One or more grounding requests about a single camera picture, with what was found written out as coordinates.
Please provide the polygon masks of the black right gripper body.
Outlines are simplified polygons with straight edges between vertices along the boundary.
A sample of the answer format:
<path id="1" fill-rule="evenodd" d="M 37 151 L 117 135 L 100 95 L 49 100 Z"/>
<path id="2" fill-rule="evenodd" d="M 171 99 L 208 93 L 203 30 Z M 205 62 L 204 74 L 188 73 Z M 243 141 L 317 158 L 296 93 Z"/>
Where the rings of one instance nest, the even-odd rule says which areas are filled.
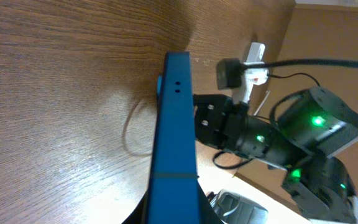
<path id="1" fill-rule="evenodd" d="M 278 161 L 278 134 L 267 122 L 247 114 L 245 103 L 226 95 L 194 95 L 195 136 L 205 146 L 267 162 Z"/>

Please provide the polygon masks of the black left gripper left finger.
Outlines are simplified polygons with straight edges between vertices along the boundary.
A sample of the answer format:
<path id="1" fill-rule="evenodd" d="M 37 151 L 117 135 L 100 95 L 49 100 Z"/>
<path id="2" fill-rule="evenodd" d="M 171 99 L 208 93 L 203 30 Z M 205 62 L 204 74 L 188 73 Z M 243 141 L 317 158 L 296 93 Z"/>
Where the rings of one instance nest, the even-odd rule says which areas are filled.
<path id="1" fill-rule="evenodd" d="M 146 224 L 149 211 L 149 193 L 146 192 L 137 204 L 132 213 L 122 222 L 122 224 Z"/>

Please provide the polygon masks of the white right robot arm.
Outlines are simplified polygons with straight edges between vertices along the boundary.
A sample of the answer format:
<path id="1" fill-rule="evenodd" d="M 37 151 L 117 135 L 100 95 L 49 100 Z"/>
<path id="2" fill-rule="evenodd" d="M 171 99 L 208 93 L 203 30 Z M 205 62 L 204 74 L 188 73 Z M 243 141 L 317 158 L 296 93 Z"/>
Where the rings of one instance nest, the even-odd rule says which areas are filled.
<path id="1" fill-rule="evenodd" d="M 285 170 L 282 188 L 303 217 L 356 223 L 357 193 L 336 154 L 358 140 L 358 114 L 320 86 L 286 100 L 291 106 L 284 113 L 271 111 L 264 121 L 229 96 L 195 95 L 196 139 L 244 162 L 259 160 Z"/>

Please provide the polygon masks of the blue Galaxy smartphone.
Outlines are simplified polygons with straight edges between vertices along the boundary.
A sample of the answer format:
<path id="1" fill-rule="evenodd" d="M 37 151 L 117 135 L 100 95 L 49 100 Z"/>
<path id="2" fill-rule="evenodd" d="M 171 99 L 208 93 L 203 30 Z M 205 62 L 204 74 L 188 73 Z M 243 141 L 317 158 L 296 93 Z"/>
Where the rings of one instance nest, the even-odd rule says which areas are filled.
<path id="1" fill-rule="evenodd" d="M 189 52 L 168 52 L 157 82 L 157 122 L 144 223 L 200 222 Z"/>

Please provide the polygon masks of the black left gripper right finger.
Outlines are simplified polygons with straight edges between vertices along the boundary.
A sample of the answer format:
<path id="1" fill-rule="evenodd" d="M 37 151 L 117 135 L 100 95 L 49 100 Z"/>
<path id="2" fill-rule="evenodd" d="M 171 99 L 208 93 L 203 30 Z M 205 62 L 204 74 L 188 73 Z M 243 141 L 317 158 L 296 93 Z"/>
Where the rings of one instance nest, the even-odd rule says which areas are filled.
<path id="1" fill-rule="evenodd" d="M 201 224 L 223 224 L 210 205 L 200 185 L 198 185 L 198 209 Z"/>

